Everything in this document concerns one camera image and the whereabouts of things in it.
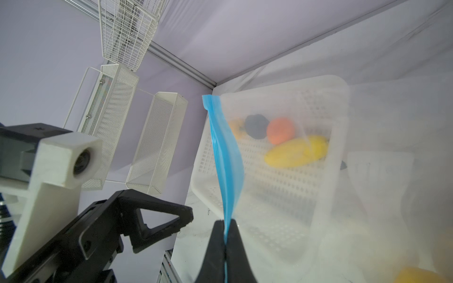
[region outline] white basket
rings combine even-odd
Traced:
[[[102,139],[101,167],[84,190],[101,190],[123,130],[139,78],[122,64],[102,65],[78,132]]]
[[[158,92],[149,108],[126,186],[149,195],[165,189],[187,100],[174,92]]]
[[[164,0],[98,0],[103,57],[137,71],[164,4]]]
[[[286,101],[282,95],[291,94]],[[221,96],[222,109],[243,117],[279,113],[304,121],[306,134],[329,138],[328,154],[297,168],[271,168],[264,163],[272,148],[267,139],[246,136],[238,141],[246,180],[233,218],[247,244],[255,246],[281,268],[308,267],[330,217],[347,133],[349,89],[337,76],[322,76]],[[192,191],[223,218],[222,197],[212,149],[209,121],[205,123],[190,182]]]

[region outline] white wall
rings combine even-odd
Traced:
[[[170,0],[153,40],[219,82],[393,0]]]
[[[88,66],[99,68],[103,62],[99,24],[61,0],[4,0],[0,1],[0,38],[0,122],[61,127],[83,72]],[[212,91],[149,53],[137,74],[139,88],[151,93],[178,92],[189,101],[162,196],[183,203],[206,118],[201,95]],[[82,92],[78,97],[76,114],[68,123],[71,129],[77,126],[89,94]],[[151,100],[144,93],[135,95],[109,178],[126,179]],[[83,192],[80,210],[123,189],[123,184],[107,182],[101,191]],[[143,216],[149,227],[171,219],[147,211]],[[129,239],[123,238],[123,243],[125,251],[112,265],[118,281],[148,283],[156,282],[164,251],[173,247],[174,237],[139,254],[132,253]]]

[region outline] perforated metal basket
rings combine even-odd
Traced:
[[[103,57],[136,71],[164,4],[165,0],[98,0]]]
[[[101,190],[123,130],[139,78],[122,64],[102,65],[78,132],[102,139],[101,167],[82,185]]]
[[[178,93],[154,96],[127,176],[129,189],[149,195],[163,192],[186,108],[187,100]]]

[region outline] yellow fruit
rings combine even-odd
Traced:
[[[401,270],[393,283],[448,283],[448,281],[434,272],[407,267]]]
[[[246,129],[244,128],[244,120],[236,119],[228,122],[228,125],[231,128],[231,132],[236,139],[242,139],[246,134]]]
[[[264,161],[274,168],[304,166],[325,157],[328,147],[323,136],[292,139],[269,150]]]

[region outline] small orange object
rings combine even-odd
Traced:
[[[448,283],[448,281],[434,272],[407,267],[401,270],[393,283]]]
[[[267,126],[267,139],[271,144],[281,144],[296,135],[294,123],[288,118],[277,118]]]

